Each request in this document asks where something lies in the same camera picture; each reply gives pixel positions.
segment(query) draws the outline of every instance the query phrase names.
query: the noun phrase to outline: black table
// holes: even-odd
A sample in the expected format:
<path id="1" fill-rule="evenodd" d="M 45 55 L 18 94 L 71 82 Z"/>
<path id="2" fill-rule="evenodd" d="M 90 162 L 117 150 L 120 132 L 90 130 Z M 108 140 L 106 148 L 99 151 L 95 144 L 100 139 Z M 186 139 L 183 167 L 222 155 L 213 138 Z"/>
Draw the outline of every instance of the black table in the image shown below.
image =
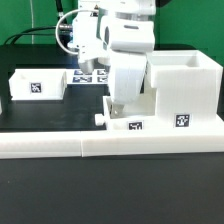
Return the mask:
<path id="1" fill-rule="evenodd" d="M 14 69 L 77 65 L 47 45 L 2 46 L 0 57 L 2 132 L 73 130 L 81 125 L 93 129 L 91 114 L 85 115 L 87 123 L 74 121 L 67 129 L 66 125 L 33 128 L 38 122 L 33 127 L 16 126 L 10 120 L 13 110 L 19 112 L 26 104 L 15 106 L 10 101 L 5 83 Z M 107 90 L 89 91 L 100 96 Z M 82 110 L 101 111 L 101 103 L 95 102 Z M 0 223 L 222 224 L 223 189 L 224 153 L 0 160 Z"/>

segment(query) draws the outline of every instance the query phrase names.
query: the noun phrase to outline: white box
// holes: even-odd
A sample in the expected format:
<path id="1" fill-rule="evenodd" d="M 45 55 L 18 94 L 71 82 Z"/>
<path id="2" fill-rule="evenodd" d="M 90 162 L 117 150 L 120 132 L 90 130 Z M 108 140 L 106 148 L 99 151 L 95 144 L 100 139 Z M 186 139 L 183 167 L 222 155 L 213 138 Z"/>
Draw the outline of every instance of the white box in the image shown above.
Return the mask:
<path id="1" fill-rule="evenodd" d="M 155 115 L 163 121 L 191 114 L 193 124 L 214 121 L 223 68 L 200 51 L 155 51 L 147 79 L 156 89 Z"/>
<path id="2" fill-rule="evenodd" d="M 61 100 L 67 86 L 65 69 L 16 69 L 9 79 L 12 100 Z"/>

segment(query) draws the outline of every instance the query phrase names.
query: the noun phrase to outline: white plastic part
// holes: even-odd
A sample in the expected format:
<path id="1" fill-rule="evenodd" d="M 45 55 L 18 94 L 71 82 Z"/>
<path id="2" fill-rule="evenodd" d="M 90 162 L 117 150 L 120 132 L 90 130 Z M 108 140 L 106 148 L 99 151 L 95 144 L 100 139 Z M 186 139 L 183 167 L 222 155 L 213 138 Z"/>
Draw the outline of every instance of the white plastic part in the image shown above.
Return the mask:
<path id="1" fill-rule="evenodd" d="M 110 115 L 113 91 L 103 98 L 107 130 L 128 130 L 136 122 L 144 130 L 215 127 L 222 71 L 199 51 L 154 51 L 144 94 L 126 104 L 120 117 Z"/>
<path id="2" fill-rule="evenodd" d="M 96 41 L 98 17 L 91 16 L 92 12 L 80 12 L 72 22 L 74 48 L 93 45 Z"/>
<path id="3" fill-rule="evenodd" d="M 99 7 L 100 1 L 97 0 L 79 0 L 78 8 L 79 9 L 95 9 Z"/>
<path id="4" fill-rule="evenodd" d="M 88 68 L 88 63 L 93 62 L 94 59 L 98 58 L 98 62 L 103 65 L 110 65 L 110 58 L 108 51 L 102 48 L 102 42 L 95 38 L 95 41 L 90 45 L 84 45 L 79 49 L 78 63 L 80 69 L 85 73 L 86 68 Z M 94 63 L 90 64 L 92 69 L 94 69 Z"/>
<path id="5" fill-rule="evenodd" d="M 102 0 L 100 8 L 129 14 L 155 15 L 155 0 Z"/>
<path id="6" fill-rule="evenodd" d="M 0 133 L 0 158 L 81 156 L 80 132 Z"/>
<path id="7" fill-rule="evenodd" d="M 82 156 L 224 152 L 224 125 L 207 129 L 85 132 Z"/>
<path id="8" fill-rule="evenodd" d="M 152 21 L 131 21 L 103 16 L 100 36 L 108 35 L 108 48 L 128 52 L 152 52 L 155 45 Z"/>
<path id="9" fill-rule="evenodd" d="M 67 87 L 65 69 L 16 69 L 9 79 L 12 100 L 61 100 Z"/>
<path id="10" fill-rule="evenodd" d="M 102 126 L 105 123 L 105 117 L 103 114 L 95 114 L 95 124 L 96 126 Z"/>
<path id="11" fill-rule="evenodd" d="M 145 75 L 146 55 L 110 51 L 110 60 L 108 85 L 112 102 L 124 105 L 135 101 Z"/>
<path id="12" fill-rule="evenodd" d="M 72 11 L 66 13 L 63 17 L 61 17 L 61 19 L 58 21 L 58 23 L 56 25 L 56 28 L 55 28 L 55 38 L 57 40 L 58 45 L 61 47 L 62 50 L 64 50 L 65 52 L 67 52 L 68 54 L 71 54 L 71 55 L 78 55 L 78 52 L 70 51 L 66 47 L 63 46 L 63 44 L 61 43 L 60 37 L 59 37 L 59 27 L 60 27 L 61 23 L 67 17 L 69 17 L 69 16 L 71 16 L 73 14 L 79 13 L 79 12 L 82 12 L 82 13 L 85 13 L 85 12 L 97 13 L 98 10 L 88 10 L 88 9 L 75 9 L 75 10 L 72 10 Z"/>

